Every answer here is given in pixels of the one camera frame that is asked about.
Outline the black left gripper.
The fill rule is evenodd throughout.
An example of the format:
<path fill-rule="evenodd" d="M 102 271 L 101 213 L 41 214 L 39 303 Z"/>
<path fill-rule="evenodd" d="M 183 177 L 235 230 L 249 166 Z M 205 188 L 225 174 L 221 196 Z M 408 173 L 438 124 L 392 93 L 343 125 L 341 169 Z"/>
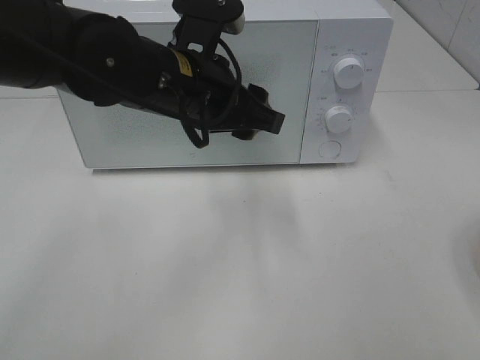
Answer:
<path fill-rule="evenodd" d="M 179 120 L 187 131 L 232 131 L 251 141 L 257 131 L 278 135 L 285 115 L 271 108 L 269 93 L 242 85 L 242 71 L 232 52 L 216 49 L 160 48 L 157 112 Z"/>

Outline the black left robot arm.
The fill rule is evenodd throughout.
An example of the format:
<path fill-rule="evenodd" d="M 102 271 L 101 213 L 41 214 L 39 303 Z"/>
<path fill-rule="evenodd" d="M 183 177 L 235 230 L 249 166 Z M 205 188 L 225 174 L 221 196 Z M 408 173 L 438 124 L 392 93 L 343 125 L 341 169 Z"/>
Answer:
<path fill-rule="evenodd" d="M 62 1 L 1 3 L 1 84 L 64 87 L 97 107 L 116 104 L 177 119 L 199 149 L 212 133 L 251 140 L 278 134 L 284 115 L 268 92 L 243 86 L 222 34 L 245 23 L 240 1 L 174 1 L 179 15 L 167 45 L 140 35 L 121 16 Z"/>

